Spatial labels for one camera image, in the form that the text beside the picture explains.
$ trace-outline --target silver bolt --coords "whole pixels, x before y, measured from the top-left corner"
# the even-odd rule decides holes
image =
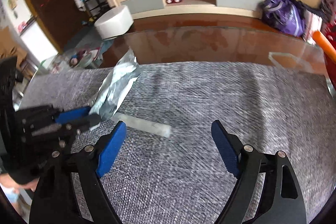
[[[91,144],[85,146],[85,148],[84,148],[84,150],[85,150],[86,152],[91,152],[93,149],[94,149],[94,147],[93,147],[93,145],[91,145]]]
[[[286,153],[283,152],[283,151],[279,151],[279,152],[278,152],[278,155],[279,155],[279,157],[281,157],[281,158],[286,157]]]
[[[245,145],[244,146],[244,150],[247,152],[252,152],[253,151],[253,147],[251,145]]]
[[[54,152],[51,154],[51,156],[52,156],[53,158],[56,158],[56,157],[59,156],[59,152],[58,152],[58,151],[54,151]]]
[[[61,147],[61,148],[65,147],[65,141],[64,140],[59,141],[59,147]]]

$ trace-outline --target blue object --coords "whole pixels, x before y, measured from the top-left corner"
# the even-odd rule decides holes
[[[217,121],[214,121],[211,125],[211,135],[227,171],[233,174],[235,178],[238,178],[240,175],[238,169],[238,155],[227,138],[228,133],[222,130]]]
[[[62,112],[58,117],[55,119],[56,123],[65,124],[67,122],[70,122],[72,120],[76,120],[79,118],[83,118],[87,115],[89,115],[91,107],[81,107],[77,109],[72,109],[69,111]]]
[[[96,173],[99,178],[108,173],[119,153],[119,150],[126,138],[126,124],[121,122],[115,129],[115,132],[99,155],[98,167]]]

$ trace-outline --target gray tablecloth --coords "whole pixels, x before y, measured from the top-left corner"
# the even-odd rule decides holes
[[[229,133],[260,152],[283,150],[293,165],[311,221],[336,178],[336,107],[323,76],[257,64],[185,62],[144,65],[119,112],[169,124],[170,138],[128,128],[113,169],[101,182],[124,223],[213,223],[236,179],[211,138],[219,119]],[[86,104],[109,69],[36,77],[21,107]],[[114,126],[80,135],[79,151]],[[74,179],[83,216],[90,218]],[[246,219],[253,216],[261,180]]]

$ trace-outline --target orange tube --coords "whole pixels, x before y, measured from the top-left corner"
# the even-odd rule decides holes
[[[336,63],[336,49],[328,41],[328,39],[320,31],[315,31],[312,38],[314,39],[316,44],[319,45],[323,49],[323,51],[330,57],[330,59],[334,61],[334,63]]]

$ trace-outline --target reddish brown floor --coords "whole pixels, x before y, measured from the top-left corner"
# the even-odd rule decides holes
[[[273,65],[269,52],[284,52],[309,62],[314,73],[326,73],[319,48],[246,17],[188,14],[135,20],[129,33],[115,39],[104,54],[103,66],[114,66],[128,47],[139,64],[231,61]],[[286,68],[309,71],[292,58],[275,59]]]

